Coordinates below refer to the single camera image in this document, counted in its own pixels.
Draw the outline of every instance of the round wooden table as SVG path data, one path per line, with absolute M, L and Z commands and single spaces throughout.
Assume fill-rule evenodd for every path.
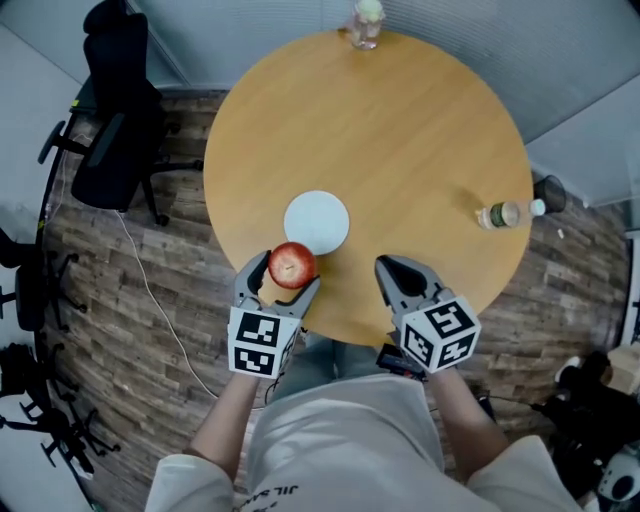
M 381 254 L 431 266 L 480 313 L 513 276 L 529 227 L 486 231 L 476 210 L 531 199 L 527 154 L 489 87 L 455 58 L 392 32 L 372 51 L 324 32 L 256 64 L 211 129 L 204 186 L 216 236 L 236 270 L 286 241 L 289 202 L 326 190 L 349 236 L 318 259 L 304 320 L 333 339 L 380 345 L 393 329 L 374 276 Z M 265 275 L 261 297 L 293 292 Z

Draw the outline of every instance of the gray wall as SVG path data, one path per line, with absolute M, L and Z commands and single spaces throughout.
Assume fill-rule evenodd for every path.
M 68 107 L 80 84 L 63 73 L 0 23 L 0 227 L 12 238 L 35 239 L 36 225 L 53 154 L 44 166 L 36 158 L 47 135 Z M 15 270 L 0 267 L 4 293 L 14 290 Z M 20 330 L 15 305 L 4 306 L 0 348 L 12 342 L 33 343 Z M 0 400 L 0 415 L 24 421 L 19 401 Z M 53 468 L 40 448 L 50 437 L 0 430 L 0 500 L 15 512 L 65 510 L 89 512 L 71 472 L 56 452 Z
M 627 0 L 383 0 L 497 92 L 526 142 L 640 74 Z M 351 0 L 137 0 L 189 83 L 228 88 L 277 47 L 348 18 Z
M 591 206 L 640 197 L 639 100 L 636 77 L 529 143 L 533 169 Z
M 100 0 L 5 0 L 0 21 L 78 82 L 89 76 L 82 44 L 85 16 Z M 147 77 L 156 87 L 176 87 L 183 81 L 149 38 Z

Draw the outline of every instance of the white t-shirt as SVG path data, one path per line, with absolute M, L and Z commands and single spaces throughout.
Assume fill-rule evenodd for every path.
M 248 453 L 242 512 L 568 512 L 538 437 L 513 444 L 467 487 L 447 477 L 422 385 L 392 375 L 335 382 L 270 404 Z M 233 509 L 214 464 L 171 455 L 158 464 L 146 512 Z

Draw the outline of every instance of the wooden floor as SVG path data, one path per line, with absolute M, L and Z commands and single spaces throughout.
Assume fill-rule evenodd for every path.
M 183 124 L 166 144 L 175 159 L 202 158 L 222 99 L 212 94 L 166 101 L 171 117 Z M 81 122 L 74 133 L 92 136 L 95 128 Z M 120 453 L 92 458 L 96 474 L 87 485 L 89 493 L 109 512 L 141 511 L 156 463 L 185 447 L 214 400 L 189 373 L 181 348 L 147 294 L 120 220 L 112 211 L 73 199 L 69 189 L 78 159 L 69 156 L 64 164 L 64 199 L 46 228 L 45 247 L 80 255 L 66 288 L 87 304 L 88 312 L 64 309 L 71 328 L 67 335 L 51 327 L 49 318 L 48 343 L 65 343 L 60 364 L 82 387 L 80 409 L 95 405 L 100 411 L 97 433 L 122 446 Z M 54 211 L 62 184 L 60 171 L 50 197 Z M 229 379 L 225 335 L 234 272 L 209 223 L 202 176 L 188 171 L 158 175 L 153 186 L 170 224 L 155 226 L 140 194 L 124 221 L 151 290 L 196 371 L 218 393 Z M 536 220 L 516 275 L 480 316 L 482 336 L 464 366 L 468 380 L 496 396 L 541 400 L 569 356 L 612 347 L 629 273 L 622 230 L 617 208 L 585 210 L 574 202 L 563 214 Z M 256 406 L 263 404 L 263 392 Z M 526 406 L 501 400 L 493 405 L 512 438 L 550 429 Z

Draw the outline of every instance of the gray pants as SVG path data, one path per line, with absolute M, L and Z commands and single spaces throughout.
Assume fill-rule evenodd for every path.
M 373 347 L 334 341 L 309 333 L 304 351 L 294 354 L 270 402 L 334 380 L 388 373 L 376 365 Z

